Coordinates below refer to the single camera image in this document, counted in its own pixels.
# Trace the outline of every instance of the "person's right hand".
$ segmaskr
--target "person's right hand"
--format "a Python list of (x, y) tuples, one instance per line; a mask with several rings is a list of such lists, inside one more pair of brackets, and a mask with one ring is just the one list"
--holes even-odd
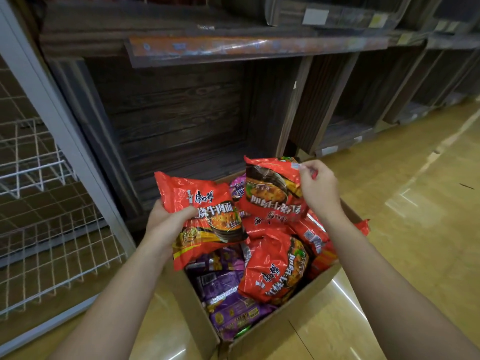
[[(310, 170), (316, 170), (312, 178)], [(338, 181), (333, 172), (320, 160), (309, 160), (300, 166), (303, 198), (321, 221), (345, 216), (340, 204)]]

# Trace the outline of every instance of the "person's left hand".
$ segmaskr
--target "person's left hand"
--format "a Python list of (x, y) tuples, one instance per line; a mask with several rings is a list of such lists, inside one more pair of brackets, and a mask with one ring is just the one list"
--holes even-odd
[(190, 218), (198, 215), (198, 210), (189, 206), (175, 213), (168, 213), (158, 199), (148, 216), (145, 236), (141, 241), (142, 247), (157, 251), (162, 257), (172, 255), (172, 242), (183, 228), (183, 224)]

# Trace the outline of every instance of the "person's right arm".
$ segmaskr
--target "person's right arm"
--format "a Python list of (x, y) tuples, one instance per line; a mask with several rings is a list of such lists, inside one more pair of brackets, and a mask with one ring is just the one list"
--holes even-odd
[[(309, 169), (318, 171), (315, 179)], [(345, 216), (333, 172), (311, 160), (300, 174), (303, 196), (327, 230), (387, 359), (480, 359), (479, 349)]]

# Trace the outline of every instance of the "person's left arm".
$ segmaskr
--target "person's left arm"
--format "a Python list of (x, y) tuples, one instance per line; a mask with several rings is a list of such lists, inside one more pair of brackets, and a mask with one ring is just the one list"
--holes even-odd
[(171, 243), (197, 213), (191, 206), (168, 213), (158, 200), (140, 246), (50, 358), (128, 359), (157, 280), (171, 258)]

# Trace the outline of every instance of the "yellow floor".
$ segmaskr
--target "yellow floor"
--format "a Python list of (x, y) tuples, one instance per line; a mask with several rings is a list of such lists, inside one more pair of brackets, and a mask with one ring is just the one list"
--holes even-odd
[[(479, 116), (476, 102), (434, 112), (324, 162), (343, 199), (371, 218), (380, 253), (480, 346)], [(79, 319), (7, 358), (44, 358)], [(279, 331), (287, 340), (260, 346), (258, 359), (385, 358), (343, 271)], [(200, 358), (161, 280), (131, 358)]]

